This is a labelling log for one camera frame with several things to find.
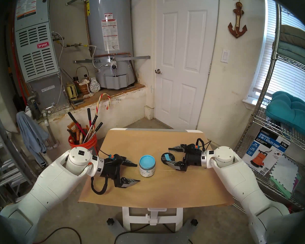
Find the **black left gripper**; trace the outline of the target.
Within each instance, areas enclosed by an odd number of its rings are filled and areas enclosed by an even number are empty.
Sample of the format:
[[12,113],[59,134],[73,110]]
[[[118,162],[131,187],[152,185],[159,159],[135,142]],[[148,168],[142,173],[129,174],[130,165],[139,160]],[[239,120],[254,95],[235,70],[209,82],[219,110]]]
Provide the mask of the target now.
[[105,184],[104,186],[107,187],[108,185],[108,179],[114,181],[115,187],[118,188],[127,188],[131,187],[140,180],[136,179],[128,179],[125,177],[120,177],[120,166],[126,166],[126,167],[137,167],[138,165],[131,162],[130,160],[126,159],[124,156],[120,156],[118,154],[109,155],[108,158],[104,159],[104,167],[102,169],[101,177],[105,178]]

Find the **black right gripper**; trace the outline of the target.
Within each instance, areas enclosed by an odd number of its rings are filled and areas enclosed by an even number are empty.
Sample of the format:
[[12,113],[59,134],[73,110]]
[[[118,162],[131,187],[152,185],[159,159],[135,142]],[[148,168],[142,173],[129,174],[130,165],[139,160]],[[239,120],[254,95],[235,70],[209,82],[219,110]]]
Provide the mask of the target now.
[[201,167],[202,150],[199,145],[180,144],[178,146],[168,148],[169,151],[184,152],[185,156],[182,161],[166,161],[165,164],[178,171],[186,171],[188,166]]

